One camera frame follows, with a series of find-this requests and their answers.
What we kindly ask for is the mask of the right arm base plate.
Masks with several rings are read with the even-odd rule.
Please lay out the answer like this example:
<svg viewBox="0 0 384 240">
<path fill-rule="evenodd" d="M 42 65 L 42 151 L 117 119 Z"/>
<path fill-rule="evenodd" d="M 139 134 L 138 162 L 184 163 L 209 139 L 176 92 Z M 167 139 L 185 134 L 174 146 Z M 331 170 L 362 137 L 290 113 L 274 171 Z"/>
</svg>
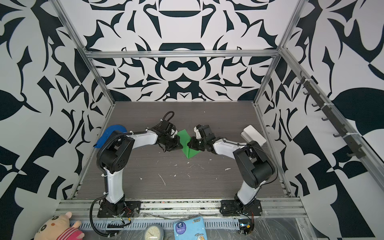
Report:
<svg viewBox="0 0 384 240">
<path fill-rule="evenodd" d="M 261 216 L 263 211 L 261 202 L 257 199 L 247 205 L 243 205 L 240 200 L 222 200 L 219 210 L 225 217 L 234 215 Z"/>
</svg>

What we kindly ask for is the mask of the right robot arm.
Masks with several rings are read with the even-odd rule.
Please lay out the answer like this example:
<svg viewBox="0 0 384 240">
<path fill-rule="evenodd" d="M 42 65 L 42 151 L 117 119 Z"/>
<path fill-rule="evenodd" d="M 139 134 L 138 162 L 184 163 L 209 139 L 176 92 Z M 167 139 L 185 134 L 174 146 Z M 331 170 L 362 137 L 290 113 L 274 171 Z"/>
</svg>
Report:
<svg viewBox="0 0 384 240">
<path fill-rule="evenodd" d="M 235 207 L 242 211 L 254 205 L 260 187 L 277 172 L 273 160 L 262 149 L 267 140 L 252 125 L 244 128 L 241 133 L 245 143 L 216 137 L 208 125 L 197 125 L 194 132 L 196 135 L 188 143 L 189 148 L 236 161 L 243 183 L 235 195 Z"/>
</svg>

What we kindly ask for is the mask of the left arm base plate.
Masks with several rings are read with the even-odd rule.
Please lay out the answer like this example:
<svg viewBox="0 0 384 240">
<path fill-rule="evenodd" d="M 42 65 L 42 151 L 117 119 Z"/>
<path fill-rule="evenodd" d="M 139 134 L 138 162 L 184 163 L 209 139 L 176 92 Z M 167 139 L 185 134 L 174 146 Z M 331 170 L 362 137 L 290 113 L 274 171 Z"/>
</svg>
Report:
<svg viewBox="0 0 384 240">
<path fill-rule="evenodd" d="M 112 218 L 112 217 L 133 217 L 135 214 L 139 214 L 141 210 L 141 201 L 119 201 L 116 204 L 112 204 L 107 200 L 101 202 L 101 206 L 98 211 L 98 218 Z"/>
</svg>

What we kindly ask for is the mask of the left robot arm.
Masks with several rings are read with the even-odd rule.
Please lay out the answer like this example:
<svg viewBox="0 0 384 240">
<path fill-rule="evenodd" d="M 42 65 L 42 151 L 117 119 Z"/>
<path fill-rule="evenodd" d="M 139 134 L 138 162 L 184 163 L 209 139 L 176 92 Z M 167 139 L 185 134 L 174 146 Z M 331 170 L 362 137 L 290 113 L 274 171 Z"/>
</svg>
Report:
<svg viewBox="0 0 384 240">
<path fill-rule="evenodd" d="M 97 166 L 105 178 L 106 207 L 114 212 L 124 208 L 123 171 L 132 150 L 152 145 L 160 146 L 163 152 L 181 150 L 177 133 L 176 126 L 166 120 L 142 132 L 127 132 L 120 125 L 107 128 L 96 144 Z"/>
</svg>

